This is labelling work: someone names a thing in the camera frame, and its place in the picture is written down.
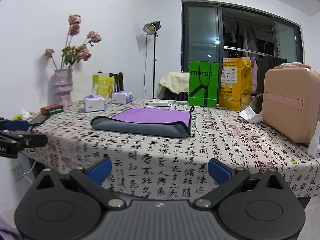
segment window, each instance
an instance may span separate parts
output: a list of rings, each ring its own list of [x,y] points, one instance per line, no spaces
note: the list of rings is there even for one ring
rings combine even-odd
[[[266,55],[303,63],[299,26],[238,6],[183,2],[182,72],[190,61],[220,63],[221,70],[224,57]]]

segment white cable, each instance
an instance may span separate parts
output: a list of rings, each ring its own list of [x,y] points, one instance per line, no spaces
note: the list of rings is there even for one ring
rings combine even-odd
[[[31,171],[33,170],[33,168],[35,167],[35,165],[36,165],[36,161],[33,163],[30,171],[27,171],[27,172],[25,172],[25,173],[22,173],[22,176],[23,176],[24,178],[26,178],[31,184],[32,184],[33,182],[32,182],[32,180],[31,180],[28,176],[26,176],[26,174],[29,173],[29,172],[31,172]]]
[[[144,62],[144,75],[143,75],[143,84],[144,84],[144,98],[146,98],[146,67],[147,67],[147,54],[148,54],[148,43],[146,35],[146,59]]]

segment blue gripper pad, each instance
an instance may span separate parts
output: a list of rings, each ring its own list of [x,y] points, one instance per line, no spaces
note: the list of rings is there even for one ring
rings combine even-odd
[[[218,185],[221,185],[233,175],[231,171],[227,170],[222,165],[219,165],[214,160],[208,162],[208,172],[210,177],[213,178]]]
[[[27,121],[7,121],[4,124],[4,127],[8,131],[27,131],[30,128],[30,125]]]
[[[112,163],[109,158],[105,158],[94,166],[87,169],[87,176],[99,185],[106,180],[111,174]]]

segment smartphone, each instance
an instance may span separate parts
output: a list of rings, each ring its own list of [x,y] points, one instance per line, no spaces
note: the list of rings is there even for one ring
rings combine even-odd
[[[44,121],[47,120],[48,118],[49,118],[49,116],[46,116],[46,115],[43,115],[43,114],[39,114],[38,116],[36,116],[34,119],[32,119],[32,120],[29,122],[29,125],[30,125],[31,127],[41,125],[41,124],[43,124]]]

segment vase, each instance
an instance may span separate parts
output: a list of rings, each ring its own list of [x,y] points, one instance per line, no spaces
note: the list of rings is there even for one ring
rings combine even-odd
[[[54,71],[54,85],[56,104],[63,107],[71,106],[71,91],[73,91],[72,69],[61,68]]]

